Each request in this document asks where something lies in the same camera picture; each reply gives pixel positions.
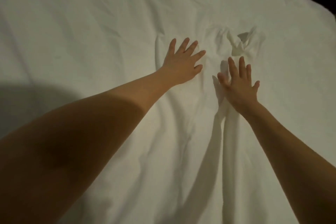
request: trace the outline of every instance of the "white bed sheet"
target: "white bed sheet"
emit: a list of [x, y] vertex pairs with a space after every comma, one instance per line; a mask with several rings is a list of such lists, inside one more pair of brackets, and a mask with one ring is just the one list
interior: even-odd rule
[[0, 1], [2, 135], [154, 72], [174, 37], [207, 50], [202, 73], [153, 106], [62, 223], [296, 223], [213, 78], [230, 55], [252, 64], [260, 102], [336, 165], [336, 24], [310, 0]]

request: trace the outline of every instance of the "forearm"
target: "forearm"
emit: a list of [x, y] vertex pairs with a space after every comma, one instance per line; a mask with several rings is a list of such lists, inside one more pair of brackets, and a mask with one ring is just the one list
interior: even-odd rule
[[[48, 222], [93, 182], [150, 107], [172, 86], [162, 70], [51, 111], [0, 141], [0, 190]], [[35, 200], [30, 191], [40, 196]]]
[[335, 218], [336, 169], [284, 128], [262, 105], [244, 117], [251, 125], [300, 223]]

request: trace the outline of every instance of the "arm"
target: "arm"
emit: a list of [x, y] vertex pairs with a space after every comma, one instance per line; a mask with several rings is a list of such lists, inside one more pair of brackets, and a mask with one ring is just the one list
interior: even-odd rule
[[225, 95], [251, 125], [301, 224], [336, 220], [336, 168], [284, 128], [257, 101], [259, 82], [251, 85], [251, 66], [229, 58], [231, 83], [218, 74]]
[[94, 181], [152, 105], [191, 80], [194, 42], [175, 54], [172, 40], [157, 72], [53, 110], [0, 141], [0, 218], [3, 223], [55, 222]]

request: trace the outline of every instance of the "open hand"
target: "open hand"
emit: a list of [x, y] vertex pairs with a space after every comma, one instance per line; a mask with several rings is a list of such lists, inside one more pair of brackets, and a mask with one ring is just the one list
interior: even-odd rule
[[252, 86], [251, 65], [245, 66], [244, 57], [239, 59], [239, 71], [231, 57], [228, 59], [231, 82], [228, 78], [218, 73], [217, 77], [224, 89], [224, 95], [237, 112], [244, 115], [253, 105], [257, 104], [257, 91], [260, 82]]
[[169, 49], [163, 62], [163, 69], [167, 76], [170, 77], [173, 85], [185, 83], [194, 78], [201, 72], [203, 66], [195, 63], [204, 56], [205, 51], [200, 51], [192, 56], [198, 42], [193, 42], [188, 49], [189, 38], [186, 38], [181, 44], [180, 48], [175, 53], [176, 39], [170, 42]]

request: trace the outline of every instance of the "bed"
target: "bed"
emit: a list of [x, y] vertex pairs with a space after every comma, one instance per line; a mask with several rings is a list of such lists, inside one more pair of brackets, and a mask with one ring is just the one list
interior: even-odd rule
[[243, 55], [259, 101], [336, 165], [336, 23], [310, 0], [0, 0], [1, 135], [156, 71], [171, 39], [203, 71], [149, 111], [60, 223], [297, 223], [217, 72]]

